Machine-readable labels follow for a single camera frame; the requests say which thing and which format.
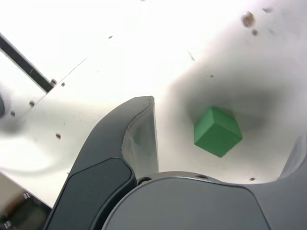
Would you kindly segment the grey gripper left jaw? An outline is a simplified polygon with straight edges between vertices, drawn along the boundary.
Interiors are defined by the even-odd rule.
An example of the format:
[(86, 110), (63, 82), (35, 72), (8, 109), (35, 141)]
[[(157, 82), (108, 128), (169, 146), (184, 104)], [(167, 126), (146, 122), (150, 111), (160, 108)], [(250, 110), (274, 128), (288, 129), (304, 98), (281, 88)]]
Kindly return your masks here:
[(138, 179), (159, 171), (154, 98), (132, 98), (104, 116), (82, 146), (45, 224), (100, 230)]

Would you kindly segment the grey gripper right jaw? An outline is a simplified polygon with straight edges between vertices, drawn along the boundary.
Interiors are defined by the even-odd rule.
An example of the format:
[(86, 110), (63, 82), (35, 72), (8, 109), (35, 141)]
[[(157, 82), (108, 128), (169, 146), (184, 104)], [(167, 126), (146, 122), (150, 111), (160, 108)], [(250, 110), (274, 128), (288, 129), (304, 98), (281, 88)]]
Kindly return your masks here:
[(301, 135), (280, 177), (229, 184), (162, 177), (138, 186), (112, 210), (105, 230), (304, 230), (307, 137)]

